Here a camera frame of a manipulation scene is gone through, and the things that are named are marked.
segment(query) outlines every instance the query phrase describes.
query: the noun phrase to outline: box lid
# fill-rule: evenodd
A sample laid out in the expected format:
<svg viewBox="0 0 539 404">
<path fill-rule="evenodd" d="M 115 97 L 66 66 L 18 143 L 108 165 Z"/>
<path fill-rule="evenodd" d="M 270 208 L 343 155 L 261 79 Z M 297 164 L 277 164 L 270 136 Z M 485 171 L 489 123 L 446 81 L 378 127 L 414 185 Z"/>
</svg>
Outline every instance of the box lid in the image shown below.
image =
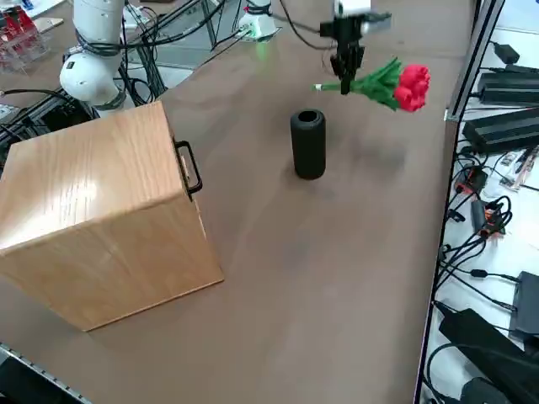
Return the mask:
<svg viewBox="0 0 539 404">
<path fill-rule="evenodd" d="M 12 145 L 0 250 L 183 191 L 161 102 Z"/>
</svg>

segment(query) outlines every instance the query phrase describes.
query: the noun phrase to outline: brown table surface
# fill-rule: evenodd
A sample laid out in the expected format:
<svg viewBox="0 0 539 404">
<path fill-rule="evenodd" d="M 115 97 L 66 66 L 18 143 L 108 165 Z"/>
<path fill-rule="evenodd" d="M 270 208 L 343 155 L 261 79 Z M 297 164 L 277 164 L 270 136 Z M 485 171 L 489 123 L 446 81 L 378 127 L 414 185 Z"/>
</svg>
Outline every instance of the brown table surface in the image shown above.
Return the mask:
<svg viewBox="0 0 539 404">
<path fill-rule="evenodd" d="M 327 18 L 326 0 L 288 3 L 307 24 Z M 376 7 L 393 27 L 366 41 L 362 71 L 392 55 L 428 65 L 423 110 L 312 92 L 331 77 L 288 30 L 235 45 L 163 96 L 193 143 L 225 282 L 84 333 L 0 281 L 0 338 L 95 403 L 411 402 L 471 4 Z M 291 162 L 289 118 L 305 107 L 328 120 L 328 167 L 312 182 Z"/>
</svg>

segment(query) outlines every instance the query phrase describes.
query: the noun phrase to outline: table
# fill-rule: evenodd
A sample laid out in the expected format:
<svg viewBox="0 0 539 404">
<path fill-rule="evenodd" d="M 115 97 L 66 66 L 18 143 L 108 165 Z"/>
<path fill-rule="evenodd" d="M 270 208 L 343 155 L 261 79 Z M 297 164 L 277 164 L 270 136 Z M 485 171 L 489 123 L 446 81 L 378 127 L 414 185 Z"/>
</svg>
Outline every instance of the table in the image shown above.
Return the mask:
<svg viewBox="0 0 539 404">
<path fill-rule="evenodd" d="M 508 29 L 509 16 L 515 16 L 522 12 L 523 4 L 506 0 L 504 9 L 500 15 L 496 29 L 492 34 L 492 40 L 500 44 L 509 44 L 520 54 L 518 65 L 539 67 L 539 61 L 536 57 L 536 44 L 539 40 L 537 33 L 529 31 L 530 25 L 527 20 L 511 19 L 511 29 Z M 535 7 L 539 11 L 539 6 L 533 2 L 527 3 L 527 7 Z M 514 24 L 519 22 L 523 25 L 522 31 Z M 487 47 L 481 63 L 482 67 L 504 67 L 502 61 L 494 54 L 494 48 L 490 45 Z M 473 91 L 477 91 L 476 79 Z M 475 98 L 470 98 L 467 102 L 467 110 L 465 111 L 463 121 L 460 123 L 459 140 L 464 139 L 462 129 L 465 120 L 482 118 L 492 114 L 504 114 L 512 112 L 508 110 L 491 110 L 493 106 L 480 104 Z M 457 145 L 457 150 L 466 146 L 466 142 L 460 142 Z M 499 159 L 499 155 L 491 156 L 486 165 L 492 167 Z M 456 173 L 461 167 L 458 163 L 453 167 Z M 504 168 L 501 164 L 496 166 L 496 169 L 504 173 Z M 521 271 L 526 271 L 532 274 L 539 275 L 539 268 L 536 263 L 539 259 L 539 238 L 535 232 L 535 225 L 539 218 L 537 217 L 536 207 L 539 204 L 539 193 L 521 189 L 518 193 L 511 192 L 499 186 L 500 176 L 497 173 L 492 173 L 486 170 L 489 175 L 487 185 L 481 193 L 484 200 L 495 199 L 502 194 L 506 194 L 511 198 L 512 211 L 514 214 L 513 220 L 507 226 L 507 235 L 498 241 L 489 240 L 485 251 L 467 263 L 462 265 L 465 270 L 473 268 L 486 269 L 490 273 L 508 274 L 518 276 Z M 535 167 L 531 176 L 526 181 L 526 184 L 536 186 L 539 184 L 539 170 Z M 454 205 L 456 205 L 464 196 L 457 197 Z M 443 243 L 450 243 L 456 247 L 462 244 L 472 234 L 472 222 L 470 214 L 470 203 L 466 202 L 460 209 L 467 221 L 464 223 L 455 223 L 449 221 L 446 226 L 446 231 L 443 238 Z M 505 282 L 496 278 L 474 279 L 465 274 L 457 274 L 465 279 L 468 283 L 480 289 L 488 296 L 509 304 L 513 302 L 515 293 L 515 284 Z M 504 309 L 491 304 L 482 296 L 468 289 L 465 285 L 460 284 L 457 280 L 448 279 L 448 281 L 440 288 L 436 294 L 436 299 L 447 305 L 457 309 L 464 310 L 472 308 L 486 321 L 496 326 L 509 328 L 510 313 Z M 441 313 L 437 310 L 433 312 L 433 321 L 428 333 L 428 352 L 430 355 L 434 349 L 448 340 L 438 331 L 440 322 L 443 319 Z M 504 335 L 508 335 L 505 330 L 500 330 Z M 511 341 L 523 348 L 522 342 L 512 339 Z M 480 372 L 466 359 L 457 349 L 447 349 L 440 352 L 433 361 L 432 380 L 435 388 L 442 394 L 458 398 L 461 394 L 461 389 L 465 383 L 471 378 L 480 376 Z M 429 390 L 423 388 L 423 398 L 431 397 Z"/>
<path fill-rule="evenodd" d="M 169 124 L 193 143 L 225 282 L 85 334 L 2 280 L 3 341 L 95 403 L 411 400 L 454 141 L 443 114 L 468 6 L 377 4 L 394 25 L 366 41 L 364 71 L 394 54 L 427 64 L 432 88 L 417 114 L 313 93 L 321 55 L 288 29 L 267 45 L 235 45 L 169 90 Z M 290 12 L 315 24 L 328 5 Z M 315 182 L 292 173 L 289 118 L 305 107 L 328 120 L 328 168 Z"/>
</svg>

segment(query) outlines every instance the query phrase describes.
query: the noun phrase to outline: red flower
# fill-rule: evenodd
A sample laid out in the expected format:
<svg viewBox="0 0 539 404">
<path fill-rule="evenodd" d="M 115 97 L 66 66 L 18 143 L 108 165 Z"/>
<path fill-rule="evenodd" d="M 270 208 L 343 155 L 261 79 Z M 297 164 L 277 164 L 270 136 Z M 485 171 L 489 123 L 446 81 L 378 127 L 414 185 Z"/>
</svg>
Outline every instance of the red flower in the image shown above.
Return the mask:
<svg viewBox="0 0 539 404">
<path fill-rule="evenodd" d="M 422 108 L 429 83 L 430 74 L 427 66 L 406 66 L 398 78 L 398 86 L 393 93 L 399 107 L 408 112 Z"/>
</svg>

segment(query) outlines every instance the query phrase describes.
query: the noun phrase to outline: wood grain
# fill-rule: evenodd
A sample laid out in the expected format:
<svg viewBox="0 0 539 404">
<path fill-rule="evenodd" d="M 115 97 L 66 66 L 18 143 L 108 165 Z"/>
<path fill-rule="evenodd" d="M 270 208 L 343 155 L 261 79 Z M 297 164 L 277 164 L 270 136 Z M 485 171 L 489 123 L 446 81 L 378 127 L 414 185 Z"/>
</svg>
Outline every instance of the wood grain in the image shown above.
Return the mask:
<svg viewBox="0 0 539 404">
<path fill-rule="evenodd" d="M 223 279 L 160 103 L 17 144 L 0 274 L 90 330 Z"/>
<path fill-rule="evenodd" d="M 183 192 L 161 103 L 11 147 L 0 249 Z"/>
</svg>

